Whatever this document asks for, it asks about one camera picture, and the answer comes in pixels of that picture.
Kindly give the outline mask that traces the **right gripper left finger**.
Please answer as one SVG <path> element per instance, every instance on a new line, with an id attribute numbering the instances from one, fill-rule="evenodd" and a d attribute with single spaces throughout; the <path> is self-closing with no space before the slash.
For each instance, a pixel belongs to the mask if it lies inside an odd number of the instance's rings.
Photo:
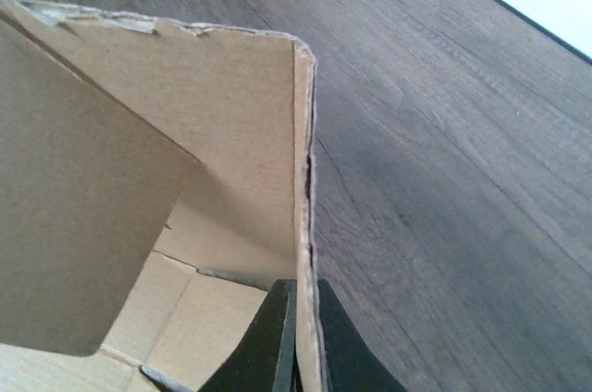
<path id="1" fill-rule="evenodd" d="M 293 279 L 274 283 L 239 344 L 202 391 L 297 389 L 296 290 Z"/>

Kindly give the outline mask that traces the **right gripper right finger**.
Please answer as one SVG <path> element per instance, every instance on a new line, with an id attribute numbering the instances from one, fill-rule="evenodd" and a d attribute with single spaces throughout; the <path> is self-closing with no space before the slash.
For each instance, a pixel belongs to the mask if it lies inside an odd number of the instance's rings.
<path id="1" fill-rule="evenodd" d="M 325 279 L 318 281 L 328 391 L 401 392 L 406 388 L 368 348 Z"/>

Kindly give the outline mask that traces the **cardboard box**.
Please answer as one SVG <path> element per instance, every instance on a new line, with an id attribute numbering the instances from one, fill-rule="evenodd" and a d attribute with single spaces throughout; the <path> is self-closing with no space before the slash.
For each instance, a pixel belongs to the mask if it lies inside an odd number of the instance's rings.
<path id="1" fill-rule="evenodd" d="M 315 57 L 281 32 L 1 0 L 1 387 L 192 391 L 280 279 L 322 391 Z"/>

